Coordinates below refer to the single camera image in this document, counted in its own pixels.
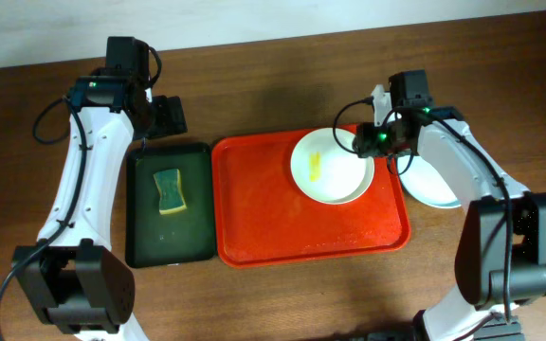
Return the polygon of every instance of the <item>white bowl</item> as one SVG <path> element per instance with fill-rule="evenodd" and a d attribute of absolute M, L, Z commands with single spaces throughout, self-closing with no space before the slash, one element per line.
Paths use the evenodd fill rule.
<path fill-rule="evenodd" d="M 406 168 L 409 160 L 409 156 L 402 156 L 397 159 L 399 171 Z M 461 206 L 461 202 L 444 181 L 442 175 L 420 156 L 414 156 L 409 169 L 399 178 L 408 193 L 423 204 L 437 208 Z"/>
<path fill-rule="evenodd" d="M 351 149 L 354 134 L 337 129 L 343 146 Z M 374 178 L 374 162 L 342 150 L 332 128 L 318 129 L 303 137 L 292 152 L 292 177 L 309 198 L 324 204 L 344 204 L 357 199 Z"/>

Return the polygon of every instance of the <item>yellow sponge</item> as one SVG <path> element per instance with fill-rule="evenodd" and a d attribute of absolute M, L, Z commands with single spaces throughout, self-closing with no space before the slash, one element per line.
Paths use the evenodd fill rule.
<path fill-rule="evenodd" d="M 172 214 L 187 209 L 180 187 L 180 170 L 162 170 L 153 175 L 159 190 L 159 213 Z"/>

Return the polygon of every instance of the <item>dark green tray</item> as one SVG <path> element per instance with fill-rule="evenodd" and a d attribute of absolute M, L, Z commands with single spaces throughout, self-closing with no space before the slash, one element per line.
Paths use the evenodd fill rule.
<path fill-rule="evenodd" d="M 153 174 L 179 169 L 187 209 L 159 214 Z M 138 149 L 127 158 L 125 261 L 134 268 L 208 260 L 216 254 L 210 149 L 205 143 Z"/>

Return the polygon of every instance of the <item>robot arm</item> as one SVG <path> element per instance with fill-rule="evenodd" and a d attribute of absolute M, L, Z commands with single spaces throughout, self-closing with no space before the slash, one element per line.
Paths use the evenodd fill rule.
<path fill-rule="evenodd" d="M 466 219 L 455 260 L 457 286 L 440 303 L 420 312 L 414 325 L 422 340 L 470 338 L 491 314 L 546 296 L 546 193 L 531 193 L 502 170 L 455 108 L 434 107 L 424 71 L 394 75 L 390 83 L 390 93 L 382 85 L 374 89 L 374 123 L 358 126 L 353 147 L 360 157 L 418 154 L 460 200 Z M 389 123 L 395 113 L 397 119 Z M 524 236 L 512 246 L 510 302 L 503 299 L 506 196 L 490 168 L 511 198 L 514 233 Z"/>
<path fill-rule="evenodd" d="M 157 61 L 150 78 L 149 51 Z M 110 221 L 121 161 L 133 140 L 185 133 L 179 98 L 151 98 L 161 61 L 154 49 L 132 37 L 110 37 L 105 66 L 80 77 L 65 101 L 71 119 L 69 149 L 54 206 L 36 246 L 18 246 L 14 266 L 26 261 L 61 228 L 69 210 L 84 150 L 86 166 L 70 224 L 45 251 L 17 273 L 33 310 L 44 324 L 82 340 L 147 340 L 132 314 L 130 269 L 111 252 Z M 70 262 L 74 269 L 65 269 Z"/>

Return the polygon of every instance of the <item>black cable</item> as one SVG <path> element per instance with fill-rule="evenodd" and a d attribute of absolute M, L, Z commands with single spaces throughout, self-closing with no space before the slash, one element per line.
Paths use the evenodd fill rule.
<path fill-rule="evenodd" d="M 372 100 L 373 100 L 373 97 L 370 96 L 368 98 L 364 98 L 364 99 L 360 99 L 360 100 L 356 100 L 355 102 L 352 102 L 352 103 L 349 103 L 347 105 L 345 105 L 342 109 L 340 109 L 340 111 L 338 112 L 337 116 L 334 118 L 334 123 L 332 124 L 332 135 L 334 136 L 334 140 L 337 142 L 338 146 L 340 148 L 342 148 L 345 152 L 347 153 L 354 153 L 354 154 L 357 154 L 357 152 L 353 151 L 353 150 L 350 150 L 348 149 L 347 147 L 343 146 L 340 141 L 338 140 L 338 137 L 337 137 L 337 125 L 338 125 L 338 119 L 340 118 L 340 116 L 342 115 L 342 113 L 345 112 L 345 110 L 351 108 L 352 106 L 354 105 L 357 105 L 357 104 L 370 104 L 372 105 Z"/>
<path fill-rule="evenodd" d="M 412 165 L 412 160 L 414 159 L 414 152 L 411 152 L 409 154 L 409 159 L 408 159 L 408 164 L 406 165 L 406 167 L 404 168 L 404 170 L 402 170 L 401 172 L 399 171 L 399 166 L 397 165 L 397 154 L 393 153 L 389 156 L 387 156 L 387 171 L 389 171 L 389 173 L 391 175 L 403 175 L 406 171 L 408 171 L 408 169 L 410 168 L 410 166 Z M 393 172 L 393 170 L 391 169 L 391 160 L 394 160 L 395 161 L 395 172 Z"/>
<path fill-rule="evenodd" d="M 80 162 L 80 169 L 77 174 L 77 182 L 75 183 L 73 197 L 71 198 L 71 203 L 69 205 L 68 211 L 66 212 L 66 215 L 64 216 L 64 220 L 59 222 L 60 226 L 58 227 L 58 229 L 56 229 L 56 232 L 54 232 L 47 240 L 45 240 L 45 242 L 37 250 L 33 251 L 33 253 L 30 254 L 25 259 L 16 263 L 16 265 L 9 271 L 8 275 L 6 276 L 6 278 L 4 279 L 0 287 L 0 306 L 1 306 L 1 300 L 11 280 L 14 277 L 16 277 L 18 273 L 22 271 L 35 258 L 40 257 L 41 254 L 44 252 L 44 250 L 46 250 L 46 248 L 48 248 L 61 234 L 63 234 L 64 229 L 67 226 L 69 226 L 71 218 L 73 217 L 73 213 L 75 212 L 77 203 L 80 199 L 80 193 L 82 191 L 82 183 L 83 183 L 83 174 L 85 173 L 85 164 L 87 161 L 87 150 L 88 150 L 87 138 L 85 137 L 85 130 L 83 129 L 82 121 L 80 120 L 79 115 L 75 112 L 75 109 L 73 109 L 73 107 L 68 102 L 68 99 L 57 99 L 56 101 L 54 101 L 52 104 L 48 105 L 45 108 L 44 112 L 40 114 L 40 117 L 42 117 L 45 113 L 47 113 L 47 111 L 49 111 L 56 104 L 60 103 L 63 100 L 66 102 L 67 107 L 69 111 L 71 112 L 71 116 L 73 116 L 73 119 L 75 119 L 75 123 L 77 123 L 77 128 L 80 131 L 80 138 L 82 140 L 82 145 L 80 146 L 80 150 L 82 151 L 82 159 Z M 1 324 L 0 324 L 0 341 L 3 341 L 3 340 L 4 340 L 4 336 L 1 333 Z"/>
<path fill-rule="evenodd" d="M 465 335 L 463 335 L 461 337 L 455 338 L 454 341 L 466 340 L 469 336 L 476 333 L 481 327 L 485 326 L 486 323 L 492 321 L 493 319 L 494 319 L 494 315 L 490 314 L 487 318 L 480 321 L 480 323 L 478 323 L 475 327 L 471 328 L 471 330 L 469 332 L 467 332 Z"/>
<path fill-rule="evenodd" d="M 159 75 L 161 75 L 161 59 L 159 58 L 157 51 L 151 46 L 149 46 L 149 51 L 151 51 L 151 54 L 153 55 L 153 57 L 155 58 L 155 62 L 157 63 L 157 73 L 147 83 L 147 87 L 146 87 L 147 89 L 152 88 L 153 85 L 155 85 L 155 83 L 159 79 Z"/>
<path fill-rule="evenodd" d="M 33 138 L 35 138 L 37 140 L 37 142 L 39 142 L 41 144 L 51 145 L 51 144 L 56 144 L 56 143 L 66 139 L 68 137 L 69 132 L 70 132 L 68 128 L 66 129 L 66 132 L 64 132 L 63 135 L 61 135 L 60 137 L 51 139 L 51 140 L 42 139 L 37 134 L 37 128 L 39 127 L 39 123 L 42 121 L 42 119 L 46 116 L 47 113 L 49 113 L 50 110 L 52 110 L 58 104 L 62 103 L 64 100 L 65 100 L 64 98 L 60 98 L 60 99 L 56 99 L 53 102 L 49 103 L 49 105 L 46 106 L 46 108 L 43 110 L 43 112 L 41 114 L 39 114 L 37 116 L 37 118 L 35 118 L 35 122 L 33 123 Z"/>

